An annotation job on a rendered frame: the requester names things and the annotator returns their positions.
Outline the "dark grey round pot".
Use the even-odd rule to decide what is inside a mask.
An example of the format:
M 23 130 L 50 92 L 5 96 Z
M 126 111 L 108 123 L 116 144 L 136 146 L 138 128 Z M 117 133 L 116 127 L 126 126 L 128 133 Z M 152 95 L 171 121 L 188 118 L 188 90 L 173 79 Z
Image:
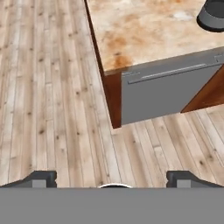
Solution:
M 197 16 L 197 23 L 206 31 L 224 32 L 224 0 L 206 0 Z

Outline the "brown wooden cabinet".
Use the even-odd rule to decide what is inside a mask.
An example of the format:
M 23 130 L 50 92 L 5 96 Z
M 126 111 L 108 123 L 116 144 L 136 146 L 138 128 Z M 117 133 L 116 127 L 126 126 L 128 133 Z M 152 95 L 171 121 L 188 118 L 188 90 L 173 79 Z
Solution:
M 122 73 L 143 63 L 224 46 L 197 16 L 206 0 L 84 0 L 113 128 L 122 124 Z M 224 65 L 179 112 L 224 104 Z

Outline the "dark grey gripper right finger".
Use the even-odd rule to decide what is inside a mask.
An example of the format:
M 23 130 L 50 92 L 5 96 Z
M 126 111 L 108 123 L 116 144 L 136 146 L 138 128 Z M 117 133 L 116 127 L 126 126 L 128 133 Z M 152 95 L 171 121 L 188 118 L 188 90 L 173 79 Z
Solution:
M 200 179 L 190 171 L 168 171 L 166 173 L 167 188 L 205 188 L 220 185 Z

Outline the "grey dishwasher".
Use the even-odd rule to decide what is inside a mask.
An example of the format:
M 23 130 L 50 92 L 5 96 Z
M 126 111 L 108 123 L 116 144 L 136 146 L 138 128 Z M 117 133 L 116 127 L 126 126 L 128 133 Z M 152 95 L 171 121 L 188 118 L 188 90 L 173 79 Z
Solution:
M 148 74 L 198 64 L 206 64 L 206 67 L 155 80 L 128 84 L 128 81 Z M 180 112 L 222 65 L 224 65 L 224 46 L 129 68 L 122 73 L 122 124 Z

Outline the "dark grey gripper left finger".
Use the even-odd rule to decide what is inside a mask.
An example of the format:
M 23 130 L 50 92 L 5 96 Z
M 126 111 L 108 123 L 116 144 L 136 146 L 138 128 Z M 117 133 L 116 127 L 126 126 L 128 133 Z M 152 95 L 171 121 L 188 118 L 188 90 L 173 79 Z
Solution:
M 0 185 L 0 188 L 19 187 L 19 188 L 56 188 L 56 171 L 33 171 L 27 177 Z

